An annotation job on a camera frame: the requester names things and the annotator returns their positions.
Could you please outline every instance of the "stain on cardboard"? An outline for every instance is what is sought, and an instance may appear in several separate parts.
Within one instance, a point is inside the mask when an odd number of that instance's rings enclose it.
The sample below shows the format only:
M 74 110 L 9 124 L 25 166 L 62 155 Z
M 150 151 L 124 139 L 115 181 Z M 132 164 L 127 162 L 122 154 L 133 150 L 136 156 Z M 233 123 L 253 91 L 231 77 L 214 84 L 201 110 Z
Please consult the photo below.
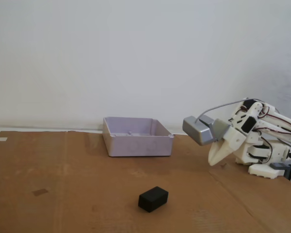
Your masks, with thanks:
M 36 190 L 36 191 L 33 191 L 32 192 L 36 197 L 42 195 L 42 194 L 46 194 L 48 193 L 48 191 L 45 189 L 45 188 L 42 188 L 42 189 L 39 189 L 39 190 Z

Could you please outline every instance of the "robotic arm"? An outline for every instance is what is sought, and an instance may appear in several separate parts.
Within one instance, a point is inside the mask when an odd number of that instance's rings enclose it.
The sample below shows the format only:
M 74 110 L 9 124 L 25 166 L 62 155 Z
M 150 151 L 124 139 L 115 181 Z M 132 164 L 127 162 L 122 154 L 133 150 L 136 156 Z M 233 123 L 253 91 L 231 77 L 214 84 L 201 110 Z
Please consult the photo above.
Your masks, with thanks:
M 250 165 L 250 174 L 291 178 L 291 166 L 283 164 L 287 157 L 291 158 L 291 119 L 267 103 L 241 101 L 228 123 L 206 115 L 197 119 L 190 116 L 184 119 L 183 130 L 200 145 L 212 143 L 208 158 L 211 166 L 233 153 L 237 163 Z M 277 140 L 268 141 L 262 133 Z

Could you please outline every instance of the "cardboard surface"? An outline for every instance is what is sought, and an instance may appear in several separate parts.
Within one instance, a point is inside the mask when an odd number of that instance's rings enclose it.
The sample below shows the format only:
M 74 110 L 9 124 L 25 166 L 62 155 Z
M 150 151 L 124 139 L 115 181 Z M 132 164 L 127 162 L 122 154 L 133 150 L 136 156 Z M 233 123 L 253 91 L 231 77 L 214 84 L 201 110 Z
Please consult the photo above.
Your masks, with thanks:
M 1 132 L 0 233 L 291 233 L 291 183 L 176 135 L 170 157 L 112 158 L 101 134 Z M 166 205 L 148 213 L 141 193 Z

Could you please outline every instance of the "black block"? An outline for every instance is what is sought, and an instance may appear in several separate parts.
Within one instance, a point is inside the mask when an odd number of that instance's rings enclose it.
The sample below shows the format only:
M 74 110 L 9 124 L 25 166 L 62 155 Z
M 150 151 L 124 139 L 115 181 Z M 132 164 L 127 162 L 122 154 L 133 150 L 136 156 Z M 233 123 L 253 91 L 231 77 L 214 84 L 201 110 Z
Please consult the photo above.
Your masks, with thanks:
M 168 199 L 168 192 L 156 186 L 139 196 L 138 206 L 148 212 L 156 210 L 164 205 Z

